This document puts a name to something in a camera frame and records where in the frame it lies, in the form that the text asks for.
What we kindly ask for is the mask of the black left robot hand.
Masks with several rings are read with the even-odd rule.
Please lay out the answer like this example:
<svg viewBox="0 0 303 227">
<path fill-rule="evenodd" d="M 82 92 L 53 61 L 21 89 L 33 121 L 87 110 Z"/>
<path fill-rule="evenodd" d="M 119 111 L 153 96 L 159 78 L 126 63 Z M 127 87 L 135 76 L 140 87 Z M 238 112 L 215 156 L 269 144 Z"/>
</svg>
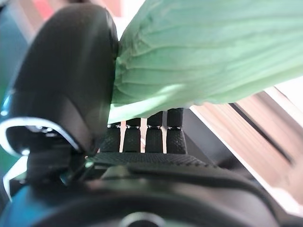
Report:
<svg viewBox="0 0 303 227">
<path fill-rule="evenodd" d="M 140 152 L 139 121 L 119 152 L 108 124 L 115 24 L 92 4 L 61 9 L 43 26 L 1 106 L 0 143 L 27 158 L 14 177 L 3 227 L 277 227 L 267 195 L 231 171 L 186 153 L 181 109 L 161 114 Z"/>
</svg>

